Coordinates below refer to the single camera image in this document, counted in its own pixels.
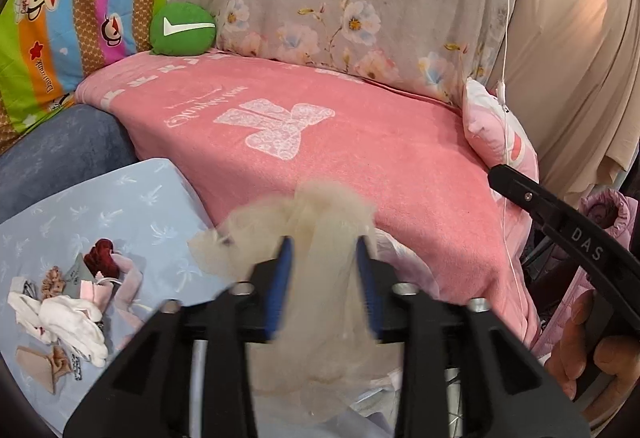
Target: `silver bolt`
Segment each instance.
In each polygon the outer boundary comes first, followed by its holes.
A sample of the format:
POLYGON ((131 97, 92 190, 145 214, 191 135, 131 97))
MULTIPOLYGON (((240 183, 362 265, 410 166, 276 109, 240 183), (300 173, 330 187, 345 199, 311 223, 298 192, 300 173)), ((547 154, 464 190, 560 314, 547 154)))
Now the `silver bolt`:
POLYGON ((491 303, 484 297, 474 297, 466 304, 466 307, 475 313, 488 312, 491 310, 491 303))
POLYGON ((248 281, 241 281, 231 287, 231 295, 250 295, 254 293, 254 285, 248 281))
POLYGON ((398 295, 416 295, 418 293, 418 287, 413 283, 396 283, 392 289, 398 295))
POLYGON ((182 307, 182 303, 177 299, 167 299, 162 303, 160 307, 160 311, 162 313, 178 313, 180 308, 182 307))

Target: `pink pillow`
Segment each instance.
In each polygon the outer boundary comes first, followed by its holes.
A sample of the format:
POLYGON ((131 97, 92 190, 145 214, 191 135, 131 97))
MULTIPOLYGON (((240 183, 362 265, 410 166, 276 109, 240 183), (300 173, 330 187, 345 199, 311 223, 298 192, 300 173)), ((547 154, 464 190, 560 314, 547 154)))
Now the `pink pillow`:
POLYGON ((466 80, 462 123, 467 142, 487 167, 506 163, 538 181, 538 157, 522 125, 512 111, 507 109, 505 112, 498 99, 471 78, 466 80), (504 148, 505 121, 507 151, 504 148))

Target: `green pillow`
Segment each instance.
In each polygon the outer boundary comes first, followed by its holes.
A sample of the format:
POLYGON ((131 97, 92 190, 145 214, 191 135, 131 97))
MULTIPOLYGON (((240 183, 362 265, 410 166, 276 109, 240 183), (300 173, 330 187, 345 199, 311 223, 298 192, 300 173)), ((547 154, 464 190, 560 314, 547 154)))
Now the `green pillow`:
POLYGON ((151 21, 151 53, 164 56, 204 54, 216 39, 214 23, 212 15, 197 5, 167 4, 151 21))

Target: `white cable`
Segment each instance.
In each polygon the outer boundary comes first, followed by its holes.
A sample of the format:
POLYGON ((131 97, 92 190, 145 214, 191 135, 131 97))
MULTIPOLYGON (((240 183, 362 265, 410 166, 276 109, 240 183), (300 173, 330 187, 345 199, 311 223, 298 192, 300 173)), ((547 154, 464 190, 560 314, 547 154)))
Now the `white cable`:
MULTIPOLYGON (((504 113, 504 161, 507 165, 511 165, 511 161, 509 158, 509 146, 508 146, 508 124, 507 124, 507 113, 509 108, 507 107, 507 97, 506 97, 506 84, 504 83, 504 71, 507 66, 507 33, 509 26, 509 18, 511 14, 511 0, 507 0, 507 17, 504 22, 504 53, 502 54, 502 76, 500 81, 498 81, 497 88, 497 96, 498 102, 500 106, 502 106, 502 111, 504 113)), ((509 247, 507 246, 507 235, 506 235, 506 219, 507 219, 507 199, 504 199, 504 207, 502 209, 502 241, 504 242, 504 249, 507 252, 507 257, 509 258, 509 264, 511 265, 511 273, 513 274, 513 280, 515 282, 516 289, 518 290, 518 300, 520 301, 520 328, 523 328, 522 317, 524 315, 524 304, 522 302, 522 294, 520 293, 520 282, 518 280, 518 275, 516 274, 516 270, 513 266, 513 261, 511 260, 511 253, 509 252, 509 247)))

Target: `beige curtain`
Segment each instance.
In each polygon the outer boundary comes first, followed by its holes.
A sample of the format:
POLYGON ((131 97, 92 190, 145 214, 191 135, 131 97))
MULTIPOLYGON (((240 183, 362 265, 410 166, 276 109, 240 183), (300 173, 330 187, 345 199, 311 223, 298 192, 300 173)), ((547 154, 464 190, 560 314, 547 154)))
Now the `beige curtain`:
POLYGON ((611 184, 633 159, 639 32, 638 0, 516 0, 507 104, 538 152, 542 184, 570 203, 595 184, 611 184))

